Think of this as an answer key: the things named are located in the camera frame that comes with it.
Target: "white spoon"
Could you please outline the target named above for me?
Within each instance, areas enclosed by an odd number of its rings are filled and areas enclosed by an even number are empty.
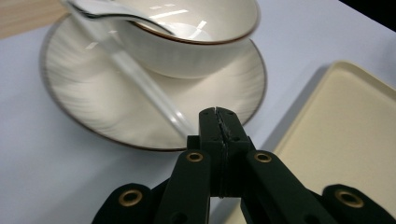
[[[61,0],[73,15],[79,26],[87,32],[87,35],[108,53],[109,58],[125,74],[131,78],[140,90],[148,97],[153,105],[160,111],[163,117],[177,130],[179,135],[187,139],[188,135],[196,135],[197,131],[189,123],[186,117],[167,97],[166,93],[155,83],[144,69],[108,35],[107,28],[101,22],[88,21],[79,14],[70,4],[70,0]]]
[[[147,21],[156,28],[174,35],[171,31],[135,8],[109,0],[67,0],[80,15],[91,20],[112,19],[122,21]]]

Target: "black object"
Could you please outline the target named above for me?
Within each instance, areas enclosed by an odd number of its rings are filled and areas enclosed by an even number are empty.
[[[396,223],[357,189],[306,189],[276,155],[256,150],[234,112],[208,108],[199,123],[169,179],[116,189],[93,223],[207,223],[210,197],[241,198],[247,223]]]
[[[340,0],[340,2],[396,32],[396,7],[392,1]]]

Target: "screw hole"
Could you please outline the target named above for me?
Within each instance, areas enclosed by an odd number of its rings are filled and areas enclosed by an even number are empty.
[[[171,222],[173,224],[183,224],[187,222],[187,216],[183,213],[176,213],[172,215]]]
[[[335,197],[338,201],[349,207],[361,208],[364,206],[364,202],[360,197],[343,189],[337,190],[335,192]]]
[[[197,162],[197,161],[201,161],[203,158],[204,158],[204,156],[201,153],[198,153],[198,152],[192,152],[192,153],[189,153],[187,155],[187,160],[188,161]]]
[[[306,216],[304,221],[307,224],[320,224],[319,219],[317,217],[315,217],[315,216],[312,216],[312,215]]]
[[[263,152],[256,153],[256,155],[254,155],[254,158],[256,159],[256,161],[260,162],[270,162],[272,160],[270,155]]]
[[[143,198],[142,192],[137,189],[125,190],[119,197],[119,203],[124,207],[138,204]]]

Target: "ceramic bowl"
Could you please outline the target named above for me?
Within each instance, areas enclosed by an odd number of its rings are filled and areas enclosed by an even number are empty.
[[[175,35],[143,22],[115,22],[125,49],[156,73],[207,77],[231,63],[250,44],[260,18],[255,0],[117,0],[137,8]]]

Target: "plate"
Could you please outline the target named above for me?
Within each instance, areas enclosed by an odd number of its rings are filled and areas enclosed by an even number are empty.
[[[117,31],[107,35],[117,38]],[[107,139],[149,150],[183,150],[187,139],[162,117],[137,86],[88,38],[70,16],[49,31],[42,75],[50,95],[75,121]],[[201,79],[165,77],[147,70],[198,133],[198,114],[214,106],[232,110],[243,124],[266,90],[264,62],[251,42],[244,54]]]

